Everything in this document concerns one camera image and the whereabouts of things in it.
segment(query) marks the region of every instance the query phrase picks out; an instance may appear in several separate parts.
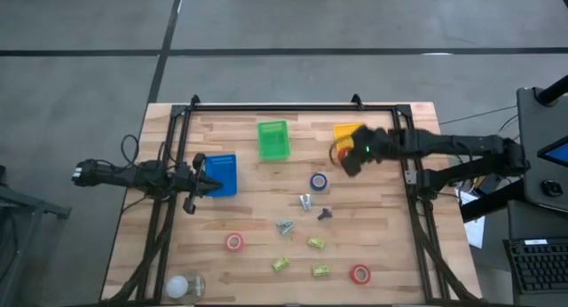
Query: wooden tabletop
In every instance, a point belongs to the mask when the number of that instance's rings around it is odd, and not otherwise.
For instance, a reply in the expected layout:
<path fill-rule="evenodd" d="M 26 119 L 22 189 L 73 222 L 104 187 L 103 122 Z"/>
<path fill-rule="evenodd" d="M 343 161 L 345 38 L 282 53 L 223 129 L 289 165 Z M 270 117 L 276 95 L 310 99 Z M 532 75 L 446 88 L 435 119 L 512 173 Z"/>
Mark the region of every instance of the wooden tabletop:
<path fill-rule="evenodd" d="M 439 133 L 432 103 L 409 104 L 416 128 Z M 149 105 L 139 161 L 155 159 L 166 138 L 170 107 Z M 256 124 L 276 120 L 288 122 L 291 155 L 286 161 L 261 161 Z M 355 178 L 348 178 L 327 157 L 334 125 L 351 122 L 392 128 L 391 114 L 386 112 L 192 113 L 185 159 L 191 161 L 198 152 L 236 154 L 238 193 L 230 198 L 196 199 L 193 216 L 181 208 L 186 194 L 179 196 L 166 282 L 171 276 L 198 271 L 206 281 L 202 304 L 423 302 L 399 163 L 371 163 Z M 432 155 L 423 163 L 431 169 L 448 166 L 442 155 Z M 316 172 L 328 179 L 327 189 L 319 193 L 309 186 Z M 312 194 L 310 212 L 300 205 L 298 197 L 303 193 Z M 142 196 L 128 191 L 125 206 Z M 151 207 L 151 201 L 143 201 L 122 215 L 102 298 L 116 293 L 138 265 Z M 318 221 L 324 207 L 332 210 L 333 218 Z M 440 196 L 435 200 L 434 216 L 443 257 L 468 290 L 480 296 L 455 198 Z M 276 229 L 276 221 L 285 219 L 295 224 L 290 237 L 283 237 Z M 239 232 L 246 242 L 239 253 L 225 248 L 230 232 Z M 309 247 L 309 236 L 322 238 L 326 247 Z M 272 263 L 279 257 L 287 257 L 291 263 L 275 272 Z M 314 278 L 312 267 L 318 264 L 328 265 L 331 274 Z M 372 278 L 365 286 L 350 279 L 349 270 L 355 264 L 371 269 Z M 429 271 L 436 287 L 430 261 Z M 148 292 L 153 287 L 150 281 Z M 173 303 L 163 296 L 163 303 Z"/>

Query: tape roll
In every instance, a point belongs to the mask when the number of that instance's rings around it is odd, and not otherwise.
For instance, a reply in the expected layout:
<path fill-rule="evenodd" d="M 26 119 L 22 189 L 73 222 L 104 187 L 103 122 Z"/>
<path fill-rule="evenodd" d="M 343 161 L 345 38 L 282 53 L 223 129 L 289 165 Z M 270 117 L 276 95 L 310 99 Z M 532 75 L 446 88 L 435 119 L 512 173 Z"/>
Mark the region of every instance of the tape roll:
<path fill-rule="evenodd" d="M 321 173 L 313 174 L 310 186 L 314 191 L 323 191 L 327 186 L 327 177 Z"/>
<path fill-rule="evenodd" d="M 245 246 L 245 240 L 237 232 L 232 232 L 227 236 L 226 241 L 227 250 L 230 252 L 240 252 Z"/>
<path fill-rule="evenodd" d="M 362 264 L 355 265 L 351 269 L 351 280 L 357 285 L 365 285 L 371 280 L 371 270 Z"/>

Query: blue tape roll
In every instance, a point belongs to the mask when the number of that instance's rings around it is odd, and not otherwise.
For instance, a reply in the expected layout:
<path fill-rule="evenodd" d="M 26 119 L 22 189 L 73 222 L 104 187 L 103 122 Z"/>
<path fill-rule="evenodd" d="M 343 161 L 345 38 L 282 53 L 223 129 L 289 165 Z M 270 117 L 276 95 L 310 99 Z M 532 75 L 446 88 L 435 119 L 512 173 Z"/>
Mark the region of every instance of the blue tape roll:
<path fill-rule="evenodd" d="M 327 177 L 321 173 L 315 173 L 310 179 L 310 186 L 314 191 L 323 191 L 326 189 L 327 186 Z"/>

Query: small yellow object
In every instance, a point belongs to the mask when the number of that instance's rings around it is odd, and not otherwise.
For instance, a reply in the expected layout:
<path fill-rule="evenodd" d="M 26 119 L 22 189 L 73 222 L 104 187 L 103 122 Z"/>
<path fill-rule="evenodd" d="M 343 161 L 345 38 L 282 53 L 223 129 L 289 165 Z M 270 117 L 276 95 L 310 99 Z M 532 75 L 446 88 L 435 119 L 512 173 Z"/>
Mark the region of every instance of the small yellow object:
<path fill-rule="evenodd" d="M 313 277 L 326 276 L 329 275 L 329 266 L 327 265 L 313 266 L 312 271 L 313 271 Z"/>
<path fill-rule="evenodd" d="M 308 237 L 308 245 L 318 248 L 318 249 L 323 249 L 326 246 L 326 242 L 317 238 L 317 237 Z"/>
<path fill-rule="evenodd" d="M 334 139 L 337 140 L 339 138 L 350 136 L 361 125 L 363 125 L 363 123 L 341 124 L 334 126 Z M 346 138 L 335 144 L 335 148 L 337 149 L 337 152 L 339 152 L 344 148 L 353 148 L 353 145 L 353 139 Z"/>
<path fill-rule="evenodd" d="M 272 268 L 276 271 L 279 272 L 281 270 L 283 270 L 284 268 L 286 268 L 288 265 L 290 265 L 290 260 L 287 258 L 278 258 L 276 260 L 276 262 L 274 262 L 274 264 L 272 264 Z"/>

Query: green basket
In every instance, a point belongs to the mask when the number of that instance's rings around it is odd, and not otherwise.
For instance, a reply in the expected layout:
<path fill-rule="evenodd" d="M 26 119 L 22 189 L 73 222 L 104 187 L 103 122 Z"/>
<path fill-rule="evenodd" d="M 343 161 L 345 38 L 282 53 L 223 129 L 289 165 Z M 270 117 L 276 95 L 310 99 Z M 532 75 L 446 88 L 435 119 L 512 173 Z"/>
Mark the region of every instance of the green basket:
<path fill-rule="evenodd" d="M 266 161 L 286 160 L 290 156 L 290 141 L 286 121 L 258 124 L 258 152 Z"/>

